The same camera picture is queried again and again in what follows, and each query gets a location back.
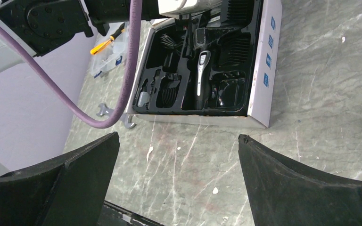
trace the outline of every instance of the metal wrench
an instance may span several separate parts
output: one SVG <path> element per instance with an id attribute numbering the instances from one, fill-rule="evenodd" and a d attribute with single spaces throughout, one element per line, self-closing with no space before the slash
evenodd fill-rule
<path id="1" fill-rule="evenodd" d="M 113 109 L 108 108 L 106 106 L 106 104 L 104 104 L 104 103 L 99 104 L 99 108 L 100 108 L 100 111 L 99 111 L 99 113 L 96 114 L 98 117 L 103 117 L 104 115 L 110 116 L 110 115 L 112 115 L 112 113 L 114 111 Z M 136 124 L 131 122 L 131 120 L 132 120 L 132 116 L 124 114 L 124 113 L 120 117 L 120 121 L 123 122 L 124 127 L 126 127 L 127 129 L 132 129 L 136 126 Z"/>

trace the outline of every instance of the marble countertop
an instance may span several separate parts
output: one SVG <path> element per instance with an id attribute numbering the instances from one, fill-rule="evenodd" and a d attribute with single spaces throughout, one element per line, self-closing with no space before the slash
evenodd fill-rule
<path id="1" fill-rule="evenodd" d="M 325 172 L 362 180 L 362 1 L 283 0 L 269 129 L 147 122 L 93 129 L 74 118 L 65 152 L 120 135 L 106 200 L 164 225 L 254 225 L 238 135 Z M 141 43 L 149 23 L 142 23 Z M 123 65 L 85 79 L 78 105 L 114 107 Z"/>

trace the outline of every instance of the purple wall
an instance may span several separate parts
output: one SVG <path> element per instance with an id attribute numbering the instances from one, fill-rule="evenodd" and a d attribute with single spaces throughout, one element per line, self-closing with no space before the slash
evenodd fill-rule
<path id="1" fill-rule="evenodd" d="M 95 37 L 77 34 L 37 62 L 78 101 Z M 62 154 L 73 114 L 26 64 L 0 74 L 0 162 L 21 169 Z"/>

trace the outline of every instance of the white cardboard box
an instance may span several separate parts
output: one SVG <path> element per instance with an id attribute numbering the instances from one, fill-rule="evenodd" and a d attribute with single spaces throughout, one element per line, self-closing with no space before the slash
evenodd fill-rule
<path id="1" fill-rule="evenodd" d="M 264 0 L 263 12 L 259 32 L 259 41 L 256 52 L 255 70 L 250 93 L 248 113 L 241 116 L 199 116 L 199 115 L 154 115 L 140 114 L 133 110 L 132 103 L 140 80 L 141 72 L 148 54 L 147 43 L 151 42 L 155 30 L 174 23 L 174 19 L 167 19 L 155 23 L 148 32 L 142 58 L 138 66 L 132 93 L 126 113 L 135 115 L 147 121 L 175 122 L 198 125 L 217 125 L 244 128 L 268 128 L 274 88 L 275 67 L 277 63 L 278 43 L 280 40 L 280 25 L 282 18 L 282 4 L 280 0 Z"/>

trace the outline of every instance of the yellow screwdriver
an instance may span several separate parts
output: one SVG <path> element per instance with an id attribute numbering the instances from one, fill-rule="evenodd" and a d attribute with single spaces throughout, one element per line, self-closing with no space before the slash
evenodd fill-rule
<path id="1" fill-rule="evenodd" d="M 97 45 L 95 48 L 91 49 L 91 54 L 95 55 L 99 52 L 101 52 L 104 48 L 106 48 L 108 45 L 110 45 L 118 36 L 120 36 L 121 33 L 125 31 L 124 29 L 125 23 L 122 23 L 120 27 L 116 30 L 114 34 L 110 36 L 110 39 Z"/>

